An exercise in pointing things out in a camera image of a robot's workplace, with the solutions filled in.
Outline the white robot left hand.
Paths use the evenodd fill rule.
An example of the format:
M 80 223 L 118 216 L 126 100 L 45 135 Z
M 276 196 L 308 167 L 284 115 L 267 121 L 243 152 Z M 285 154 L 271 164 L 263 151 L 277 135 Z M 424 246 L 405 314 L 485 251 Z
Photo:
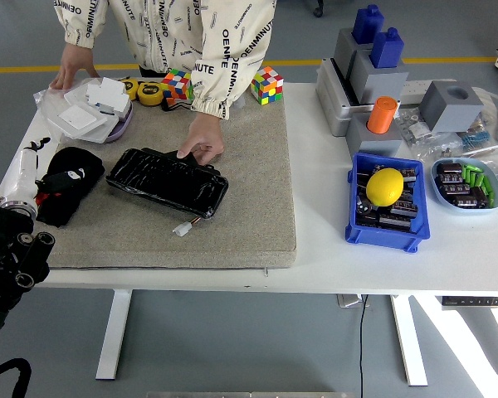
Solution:
M 13 170 L 6 179 L 2 207 L 28 206 L 36 207 L 35 197 L 38 192 L 36 184 L 38 168 L 38 151 L 51 141 L 50 137 L 31 141 L 13 160 Z

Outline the person's left hand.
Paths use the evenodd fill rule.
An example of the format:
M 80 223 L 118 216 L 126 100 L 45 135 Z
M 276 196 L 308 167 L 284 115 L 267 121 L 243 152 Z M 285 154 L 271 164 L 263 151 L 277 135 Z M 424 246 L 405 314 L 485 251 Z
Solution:
M 207 165 L 223 151 L 221 119 L 197 112 L 189 125 L 186 140 L 177 151 L 177 158 L 182 159 L 192 153 L 198 164 Z

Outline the person's right hand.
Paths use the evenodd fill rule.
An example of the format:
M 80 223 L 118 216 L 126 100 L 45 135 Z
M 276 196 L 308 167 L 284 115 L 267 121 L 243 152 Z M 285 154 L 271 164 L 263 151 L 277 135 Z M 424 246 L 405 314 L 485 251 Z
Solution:
M 61 64 L 55 79 L 49 84 L 54 90 L 70 89 L 79 70 L 85 70 L 89 77 L 100 75 L 94 66 L 93 53 L 90 48 L 66 43 L 61 56 Z

